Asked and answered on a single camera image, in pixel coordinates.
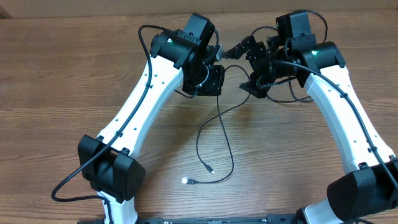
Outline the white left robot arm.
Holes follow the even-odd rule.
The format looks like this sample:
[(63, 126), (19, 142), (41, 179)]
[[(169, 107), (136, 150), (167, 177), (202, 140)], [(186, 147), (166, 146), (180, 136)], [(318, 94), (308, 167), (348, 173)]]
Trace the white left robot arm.
[(213, 23), (193, 13), (180, 30), (154, 36), (146, 67), (114, 119), (96, 138), (84, 135), (77, 151), (83, 178), (103, 201), (98, 223), (136, 223), (134, 197), (146, 170), (136, 158), (159, 111), (178, 88), (189, 97), (219, 96), (224, 81), (220, 44), (210, 45)]

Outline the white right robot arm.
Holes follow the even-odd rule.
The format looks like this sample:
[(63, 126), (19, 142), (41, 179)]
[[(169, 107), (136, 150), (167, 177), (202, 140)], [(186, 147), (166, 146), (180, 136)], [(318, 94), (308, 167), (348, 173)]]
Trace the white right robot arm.
[(338, 47), (327, 39), (317, 42), (309, 13), (302, 9), (278, 17), (276, 36), (266, 42), (247, 36), (223, 57), (249, 61), (252, 74), (241, 88), (257, 98), (297, 80), (336, 142), (344, 176), (327, 187), (324, 200), (298, 209), (292, 223), (360, 223), (397, 207), (397, 158), (361, 106)]

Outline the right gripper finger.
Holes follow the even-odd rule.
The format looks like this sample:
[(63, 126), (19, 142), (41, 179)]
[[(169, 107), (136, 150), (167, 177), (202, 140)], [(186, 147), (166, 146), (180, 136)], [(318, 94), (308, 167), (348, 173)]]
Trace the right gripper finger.
[(256, 85), (256, 80), (259, 76), (256, 72), (252, 72), (249, 76), (249, 81), (240, 84), (239, 88), (250, 93), (256, 98), (265, 98), (267, 96), (267, 89), (260, 89)]
[(238, 60), (242, 57), (243, 54), (247, 53), (255, 43), (256, 41), (254, 36), (249, 35), (245, 37), (242, 41), (240, 41), (240, 43), (238, 43), (235, 47), (227, 50), (223, 54), (223, 58)]

